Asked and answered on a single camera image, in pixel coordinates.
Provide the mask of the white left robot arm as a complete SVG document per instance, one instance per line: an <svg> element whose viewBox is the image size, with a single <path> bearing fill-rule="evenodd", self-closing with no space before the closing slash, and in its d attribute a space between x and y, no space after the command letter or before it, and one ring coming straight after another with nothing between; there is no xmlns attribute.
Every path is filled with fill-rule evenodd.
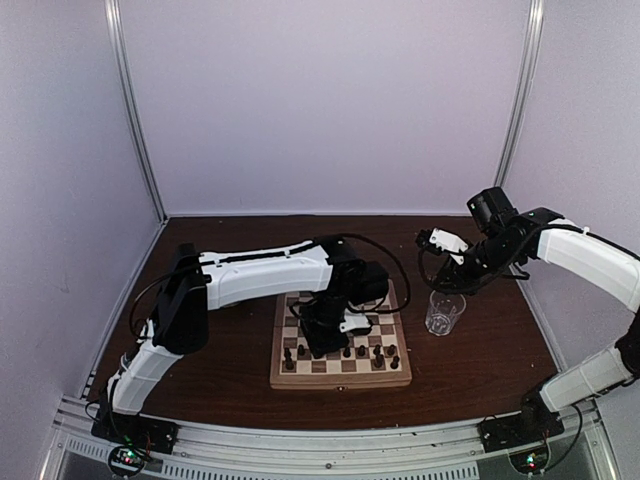
<svg viewBox="0 0 640 480"><path fill-rule="evenodd" d="M367 330L366 316L353 309L384 300L389 275L380 263L360 258L344 237L330 235L236 253L199 253L183 244L158 284L138 347L122 356L101 393L104 425L123 444L143 436L136 414L164 374L207 344L209 312L245 300L309 292L311 301L294 313L309 351L319 358L347 347L350 331Z"/></svg>

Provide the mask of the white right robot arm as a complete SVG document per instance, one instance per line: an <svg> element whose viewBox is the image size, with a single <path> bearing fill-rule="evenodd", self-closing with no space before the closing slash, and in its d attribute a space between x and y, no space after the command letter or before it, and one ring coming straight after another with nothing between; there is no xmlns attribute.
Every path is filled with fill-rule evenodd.
<svg viewBox="0 0 640 480"><path fill-rule="evenodd" d="M444 228L423 230L421 254L444 255L429 288L472 295L533 261L527 301L547 335L559 340L565 368L533 388L513 419L519 440L535 440L551 415L639 379L639 256L586 226L544 207L520 212L500 187L467 202L481 237L464 239Z"/></svg>

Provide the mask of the wooden chess board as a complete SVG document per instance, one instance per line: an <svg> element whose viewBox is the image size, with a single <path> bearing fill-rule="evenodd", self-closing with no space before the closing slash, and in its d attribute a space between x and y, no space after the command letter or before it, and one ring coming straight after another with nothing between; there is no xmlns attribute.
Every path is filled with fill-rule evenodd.
<svg viewBox="0 0 640 480"><path fill-rule="evenodd" d="M374 313L373 302L360 308L367 312L373 323L372 332L366 336L349 335L351 357L344 358L344 349L315 359L308 348L306 339L300 328L299 320L292 315L289 306L297 301L307 302L311 299L308 292L286 293L278 297L275 324L273 329L271 366L269 383L276 390L355 390L404 387L411 383L412 372L401 316L398 312L380 315ZM297 347L302 344L306 348L303 357L297 356ZM373 350L380 344L385 365L381 369L374 366ZM367 353L364 358L357 357L357 350L364 345ZM394 356L387 355L390 345L397 347L394 356L400 357L399 367L390 367ZM284 367L284 349L289 348L292 360L296 364L294 372Z"/></svg>

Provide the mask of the clear plastic cup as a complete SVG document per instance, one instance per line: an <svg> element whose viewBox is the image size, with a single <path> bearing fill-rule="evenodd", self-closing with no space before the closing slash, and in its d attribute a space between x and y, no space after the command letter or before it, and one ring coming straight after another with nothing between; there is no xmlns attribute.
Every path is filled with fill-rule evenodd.
<svg viewBox="0 0 640 480"><path fill-rule="evenodd" d="M425 317L425 326L435 336L446 336L451 333L455 324L465 312L466 298L462 294L443 294L433 291Z"/></svg>

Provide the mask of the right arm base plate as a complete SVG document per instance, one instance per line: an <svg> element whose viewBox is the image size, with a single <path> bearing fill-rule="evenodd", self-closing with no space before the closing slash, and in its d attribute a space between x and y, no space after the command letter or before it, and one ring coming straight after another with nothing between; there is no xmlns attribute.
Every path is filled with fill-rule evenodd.
<svg viewBox="0 0 640 480"><path fill-rule="evenodd" d="M491 416L483 419L477 428L486 453L543 443L565 431L557 414L541 424L528 423L522 413L503 417Z"/></svg>

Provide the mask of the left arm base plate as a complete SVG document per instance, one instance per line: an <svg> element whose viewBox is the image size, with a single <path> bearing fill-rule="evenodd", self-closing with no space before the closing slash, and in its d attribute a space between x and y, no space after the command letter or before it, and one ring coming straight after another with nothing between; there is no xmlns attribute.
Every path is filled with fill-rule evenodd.
<svg viewBox="0 0 640 480"><path fill-rule="evenodd" d="M179 426L170 421L113 414L95 422L91 434L114 443L132 444L141 450L171 454L178 430Z"/></svg>

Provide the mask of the aluminium frame post left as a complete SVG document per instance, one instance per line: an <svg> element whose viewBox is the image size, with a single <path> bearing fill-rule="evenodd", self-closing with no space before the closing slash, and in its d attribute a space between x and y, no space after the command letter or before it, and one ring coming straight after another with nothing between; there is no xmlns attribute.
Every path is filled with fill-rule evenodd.
<svg viewBox="0 0 640 480"><path fill-rule="evenodd" d="M161 198L158 183L151 165L146 140L144 137L141 117L136 101L134 83L126 48L126 40L121 15L121 2L106 0L104 2L107 28L112 45L115 63L120 79L126 117L133 147L145 188L151 199L156 218L161 224L168 220L168 216Z"/></svg>

